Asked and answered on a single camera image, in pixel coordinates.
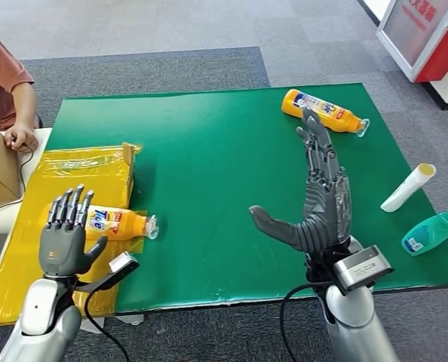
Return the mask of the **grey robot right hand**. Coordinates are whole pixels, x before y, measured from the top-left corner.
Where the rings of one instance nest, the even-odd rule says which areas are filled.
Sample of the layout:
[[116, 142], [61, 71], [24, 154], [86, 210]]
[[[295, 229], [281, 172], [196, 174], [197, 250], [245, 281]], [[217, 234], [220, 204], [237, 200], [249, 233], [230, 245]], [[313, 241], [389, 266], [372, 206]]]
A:
[[313, 254], [340, 244], [350, 236], [351, 197], [349, 180], [339, 165], [328, 132], [316, 112], [302, 109], [296, 133], [305, 148], [307, 177], [302, 220], [285, 222], [271, 217], [259, 205], [249, 208], [261, 232], [295, 250]]

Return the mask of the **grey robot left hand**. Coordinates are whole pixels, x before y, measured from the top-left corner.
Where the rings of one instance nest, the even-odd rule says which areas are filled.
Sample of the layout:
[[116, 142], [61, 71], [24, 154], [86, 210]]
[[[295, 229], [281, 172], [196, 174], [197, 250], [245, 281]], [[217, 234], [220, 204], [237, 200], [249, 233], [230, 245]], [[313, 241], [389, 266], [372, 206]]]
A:
[[108, 238], [104, 235], [85, 251], [85, 227], [94, 192], [83, 191], [83, 184], [67, 189], [51, 204], [40, 239], [39, 263], [45, 276], [83, 275], [106, 248]]

